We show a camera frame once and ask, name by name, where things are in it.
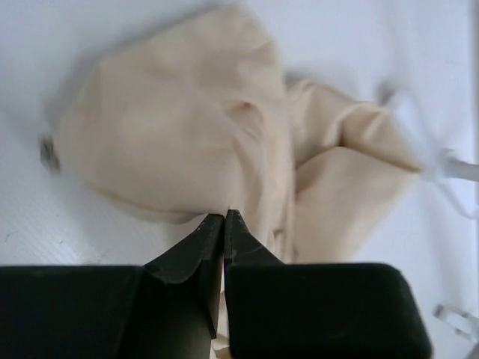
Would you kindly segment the beige trousers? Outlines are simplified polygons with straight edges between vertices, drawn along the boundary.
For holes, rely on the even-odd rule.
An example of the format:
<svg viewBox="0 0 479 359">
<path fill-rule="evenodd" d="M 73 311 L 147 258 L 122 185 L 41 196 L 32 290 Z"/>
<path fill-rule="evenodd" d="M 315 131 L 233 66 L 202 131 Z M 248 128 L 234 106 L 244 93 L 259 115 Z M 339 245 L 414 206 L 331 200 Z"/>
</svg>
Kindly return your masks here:
<svg viewBox="0 0 479 359">
<path fill-rule="evenodd" d="M 237 210 L 288 263 L 349 260 L 421 170 L 387 109 L 286 82 L 236 4 L 105 55 L 52 142 L 59 168 L 115 206 L 173 223 Z"/>
</svg>

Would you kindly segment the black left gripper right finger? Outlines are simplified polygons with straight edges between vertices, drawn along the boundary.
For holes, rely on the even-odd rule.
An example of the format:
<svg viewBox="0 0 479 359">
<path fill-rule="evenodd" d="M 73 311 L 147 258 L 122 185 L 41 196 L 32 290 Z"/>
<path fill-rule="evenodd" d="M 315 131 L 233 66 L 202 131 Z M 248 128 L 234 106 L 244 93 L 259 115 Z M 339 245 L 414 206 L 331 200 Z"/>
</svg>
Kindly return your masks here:
<svg viewBox="0 0 479 359">
<path fill-rule="evenodd" d="M 225 219 L 225 300 L 233 358 L 430 358 L 405 277 L 382 263 L 292 265 Z"/>
</svg>

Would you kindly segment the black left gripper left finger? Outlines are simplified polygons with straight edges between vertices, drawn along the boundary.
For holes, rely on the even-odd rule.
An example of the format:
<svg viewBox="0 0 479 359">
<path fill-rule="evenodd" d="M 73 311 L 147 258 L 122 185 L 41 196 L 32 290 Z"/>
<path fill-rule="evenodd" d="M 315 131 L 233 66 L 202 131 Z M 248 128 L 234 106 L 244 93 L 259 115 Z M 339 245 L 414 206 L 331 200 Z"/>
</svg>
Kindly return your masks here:
<svg viewBox="0 0 479 359">
<path fill-rule="evenodd" d="M 3 358 L 208 358 L 224 219 L 144 266 L 1 268 Z"/>
</svg>

